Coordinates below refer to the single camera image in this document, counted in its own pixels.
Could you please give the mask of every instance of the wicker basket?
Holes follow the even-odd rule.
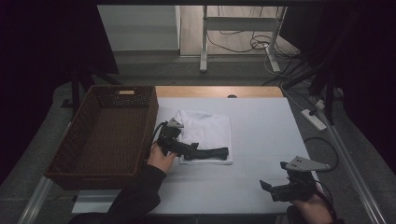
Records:
[[[157,112],[154,87],[92,86],[45,176],[63,189],[122,189],[141,171]]]

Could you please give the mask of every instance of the black sleeve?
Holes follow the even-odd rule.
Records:
[[[162,170],[145,166],[137,181],[120,192],[101,223],[131,223],[154,209],[161,201],[158,190],[164,178]]]

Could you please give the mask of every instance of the power strip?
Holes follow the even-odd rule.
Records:
[[[320,119],[317,118],[315,115],[309,115],[309,110],[305,109],[301,112],[303,116],[311,122],[320,132],[323,132],[324,130],[327,129],[326,125],[320,121]]]

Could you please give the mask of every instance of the folded white cloth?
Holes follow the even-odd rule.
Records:
[[[189,145],[199,143],[198,149],[227,147],[229,150],[229,155],[225,161],[212,159],[186,161],[184,157],[180,157],[180,164],[233,163],[231,119],[229,117],[198,111],[179,110],[175,115],[175,120],[184,125],[177,139],[179,142]]]

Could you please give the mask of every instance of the human hand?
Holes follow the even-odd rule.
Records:
[[[167,174],[172,166],[173,160],[175,159],[176,155],[177,154],[175,152],[171,152],[167,156],[164,156],[157,143],[154,143],[151,146],[151,150],[149,153],[148,165],[155,166]]]
[[[293,201],[301,212],[301,215],[309,224],[329,224],[332,223],[332,216],[318,195],[314,194],[308,201]]]

